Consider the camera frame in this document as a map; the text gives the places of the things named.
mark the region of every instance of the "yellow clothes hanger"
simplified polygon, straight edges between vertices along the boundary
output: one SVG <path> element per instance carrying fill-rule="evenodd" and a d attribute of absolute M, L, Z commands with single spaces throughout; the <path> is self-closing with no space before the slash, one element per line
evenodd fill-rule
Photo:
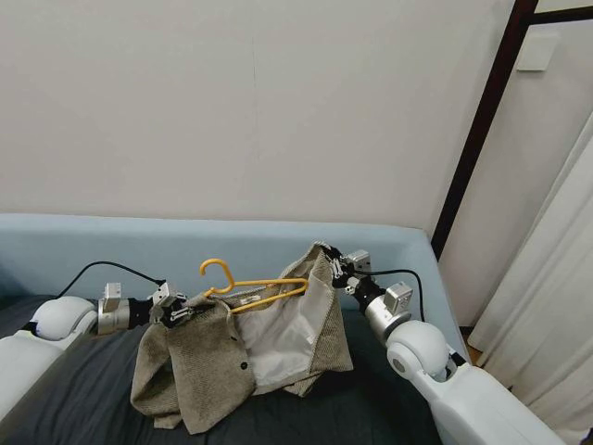
<path fill-rule="evenodd" d="M 223 289 L 217 289 L 216 287 L 211 287 L 209 290 L 204 292 L 204 297 L 209 297 L 212 294 L 226 294 L 231 292 L 235 286 L 274 286 L 274 285 L 293 285 L 296 283 L 300 283 L 303 286 L 299 287 L 298 289 L 291 290 L 289 292 L 284 292 L 282 294 L 274 295 L 273 297 L 268 297 L 266 299 L 261 299 L 260 301 L 254 301 L 252 303 L 244 304 L 238 308 L 231 309 L 232 313 L 237 313 L 244 311 L 246 309 L 255 308 L 261 304 L 271 303 L 277 299 L 283 299 L 286 297 L 290 297 L 296 294 L 303 293 L 309 287 L 309 281 L 305 278 L 278 278 L 275 280 L 252 280 L 252 281 L 234 281 L 233 276 L 231 275 L 231 271 L 229 270 L 229 265 L 226 263 L 225 260 L 221 260 L 219 258 L 210 258 L 209 260 L 204 261 L 200 264 L 200 275 L 206 273 L 206 268 L 210 264 L 219 264 L 220 267 L 224 270 L 224 274 L 226 278 L 229 280 L 229 285 Z"/>

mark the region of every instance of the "white wall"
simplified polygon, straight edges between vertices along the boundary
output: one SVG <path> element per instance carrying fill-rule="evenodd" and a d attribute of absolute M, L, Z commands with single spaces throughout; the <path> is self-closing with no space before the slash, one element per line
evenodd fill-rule
<path fill-rule="evenodd" d="M 548 0 L 539 10 L 586 4 Z M 593 22 L 530 32 L 561 40 L 546 72 L 512 74 L 441 257 L 461 325 L 492 297 L 593 111 Z"/>
<path fill-rule="evenodd" d="M 432 231 L 511 0 L 6 0 L 0 211 Z"/>

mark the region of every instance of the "bed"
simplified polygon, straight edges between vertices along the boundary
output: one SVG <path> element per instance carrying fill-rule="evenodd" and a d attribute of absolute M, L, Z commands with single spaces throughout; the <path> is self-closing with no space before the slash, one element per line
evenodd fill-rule
<path fill-rule="evenodd" d="M 56 294 L 91 261 L 133 265 L 190 293 L 212 284 L 198 277 L 203 259 L 226 259 L 235 276 L 275 276 L 316 239 L 345 252 L 364 248 L 376 269 L 418 272 L 427 320 L 467 357 L 425 234 L 366 224 L 0 215 L 0 335 L 23 326 L 49 298 L 41 295 Z M 117 270 L 99 268 L 70 294 L 98 298 L 106 281 L 121 281 L 127 297 L 151 291 Z M 419 318 L 417 299 L 412 312 Z M 89 339 L 63 359 L 50 384 L 27 400 L 6 443 L 440 443 L 427 404 L 389 368 L 385 350 L 348 296 L 342 297 L 342 313 L 354 371 L 325 374 L 304 399 L 282 391 L 251 397 L 209 432 L 195 436 L 183 425 L 154 429 L 129 402 L 142 328 Z"/>

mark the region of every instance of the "hanger hook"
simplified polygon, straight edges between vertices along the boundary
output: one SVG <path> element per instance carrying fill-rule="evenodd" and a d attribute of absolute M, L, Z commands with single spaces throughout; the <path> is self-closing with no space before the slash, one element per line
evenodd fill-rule
<path fill-rule="evenodd" d="M 229 285 L 223 289 L 217 289 L 216 287 L 211 287 L 209 290 L 204 292 L 204 296 L 208 297 L 210 294 L 226 294 L 230 292 L 231 289 L 234 287 L 234 280 L 233 276 L 231 275 L 231 271 L 229 270 L 229 265 L 226 263 L 225 260 L 221 260 L 220 258 L 210 258 L 209 260 L 204 261 L 200 264 L 200 275 L 206 273 L 206 268 L 210 264 L 219 264 L 220 267 L 224 270 L 224 274 L 226 275 L 226 279 L 229 280 Z"/>

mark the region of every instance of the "light blue headboard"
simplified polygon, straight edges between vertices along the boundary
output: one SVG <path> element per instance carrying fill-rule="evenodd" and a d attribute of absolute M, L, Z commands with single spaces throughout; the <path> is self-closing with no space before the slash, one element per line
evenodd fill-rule
<path fill-rule="evenodd" d="M 225 283 L 217 268 L 200 277 L 203 260 L 226 260 L 236 279 L 276 277 L 315 240 L 348 253 L 371 253 L 375 270 L 406 268 L 423 280 L 424 312 L 449 344 L 465 351 L 447 293 L 426 234 L 384 225 L 181 221 L 136 218 L 4 214 L 0 215 L 0 296 L 56 294 L 87 263 L 116 261 L 156 278 L 166 278 L 180 292 L 194 295 Z M 388 286 L 398 280 L 414 288 L 412 312 L 419 318 L 417 286 L 407 275 L 379 277 Z M 69 295 L 99 298 L 105 282 L 121 281 L 126 297 L 142 298 L 154 285 L 118 269 L 96 266 Z M 355 309 L 343 296 L 342 306 Z"/>

